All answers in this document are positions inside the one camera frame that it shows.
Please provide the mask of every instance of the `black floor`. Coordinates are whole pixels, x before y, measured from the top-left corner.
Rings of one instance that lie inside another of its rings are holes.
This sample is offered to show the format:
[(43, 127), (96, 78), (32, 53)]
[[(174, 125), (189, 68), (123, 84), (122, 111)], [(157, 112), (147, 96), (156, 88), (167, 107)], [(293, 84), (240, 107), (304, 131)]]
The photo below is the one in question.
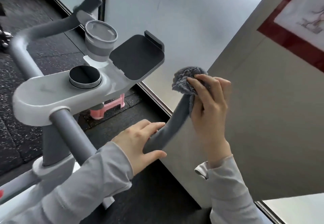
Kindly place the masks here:
[[(13, 34), (62, 16), (47, 0), (0, 0), (6, 17), (0, 23)], [(75, 31), (32, 43), (28, 50), (44, 74), (69, 70), (83, 63), (84, 43)], [(42, 154), (41, 129), (18, 122), (12, 113), (11, 98), (23, 82), (7, 54), (0, 53), (0, 185), (29, 170)], [(94, 121), (84, 111), (79, 124), (96, 148), (141, 119), (166, 121), (154, 103), (138, 87), (125, 94), (125, 107), (109, 110), (105, 118)], [(209, 223), (209, 210), (196, 202), (160, 161), (133, 179), (127, 192), (115, 196), (105, 211), (101, 206), (82, 223)]]

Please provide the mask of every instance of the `hand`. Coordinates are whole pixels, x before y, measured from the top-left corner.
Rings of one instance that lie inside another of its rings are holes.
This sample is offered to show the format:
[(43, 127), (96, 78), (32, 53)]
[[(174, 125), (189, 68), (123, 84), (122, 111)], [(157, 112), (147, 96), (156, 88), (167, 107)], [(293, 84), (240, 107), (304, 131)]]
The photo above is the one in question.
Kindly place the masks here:
[(152, 151), (143, 153), (143, 147), (150, 136), (162, 128), (165, 123), (151, 123), (148, 120), (141, 120), (130, 126), (114, 137), (111, 141), (117, 144), (127, 156), (132, 165), (133, 175), (140, 173), (148, 165), (157, 159), (166, 157), (164, 151)]
[[(229, 143), (225, 139), (227, 104), (231, 93), (231, 83), (219, 77), (205, 74), (188, 78), (198, 96), (191, 113), (193, 127), (201, 139), (211, 168), (219, 166), (220, 160), (231, 156)], [(210, 86), (210, 92), (197, 80)]]

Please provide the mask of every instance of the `person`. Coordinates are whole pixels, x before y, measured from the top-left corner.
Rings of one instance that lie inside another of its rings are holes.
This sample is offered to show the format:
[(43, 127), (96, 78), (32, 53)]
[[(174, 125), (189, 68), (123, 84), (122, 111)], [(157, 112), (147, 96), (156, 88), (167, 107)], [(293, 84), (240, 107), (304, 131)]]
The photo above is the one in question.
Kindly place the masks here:
[[(210, 89), (207, 90), (199, 80), (207, 83)], [(208, 161), (195, 171), (206, 179), (210, 191), (211, 222), (263, 223), (225, 139), (231, 83), (204, 74), (188, 78), (188, 81), (198, 94), (191, 119)], [(4, 223), (79, 223), (105, 197), (129, 189), (136, 174), (155, 160), (167, 156), (161, 150), (143, 154), (147, 140), (163, 126), (164, 123), (142, 120), (122, 131), (37, 205)]]

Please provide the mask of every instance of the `person's left hand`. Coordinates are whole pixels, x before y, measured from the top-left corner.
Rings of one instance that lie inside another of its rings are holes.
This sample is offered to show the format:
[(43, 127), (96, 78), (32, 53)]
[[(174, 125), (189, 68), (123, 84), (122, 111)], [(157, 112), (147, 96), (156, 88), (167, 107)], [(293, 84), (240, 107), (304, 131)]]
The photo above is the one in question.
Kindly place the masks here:
[(141, 120), (114, 137), (111, 141), (117, 144), (128, 157), (133, 168), (133, 175), (140, 173), (157, 159), (166, 157), (164, 151), (156, 150), (144, 154), (143, 148), (151, 135), (162, 128), (165, 123), (151, 123)]

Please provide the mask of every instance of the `exercise bike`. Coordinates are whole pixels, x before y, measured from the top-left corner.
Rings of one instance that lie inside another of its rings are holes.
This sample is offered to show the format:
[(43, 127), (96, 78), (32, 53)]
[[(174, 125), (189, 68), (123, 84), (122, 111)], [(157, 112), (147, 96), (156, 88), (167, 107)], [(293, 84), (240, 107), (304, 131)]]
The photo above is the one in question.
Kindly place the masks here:
[[(148, 31), (134, 35), (114, 49), (118, 38), (109, 24), (91, 14), (102, 0), (85, 0), (73, 13), (57, 21), (20, 31), (11, 40), (10, 55), (25, 78), (14, 92), (14, 116), (23, 124), (40, 126), (43, 156), (32, 169), (0, 186), (0, 222), (35, 206), (96, 153), (77, 123), (81, 111), (100, 109), (144, 80), (164, 62), (164, 44)], [(31, 41), (85, 28), (85, 65), (43, 75), (27, 51)], [(167, 124), (154, 134), (144, 152), (163, 149), (189, 116), (190, 95), (183, 95)], [(103, 199), (108, 208), (114, 199)]]

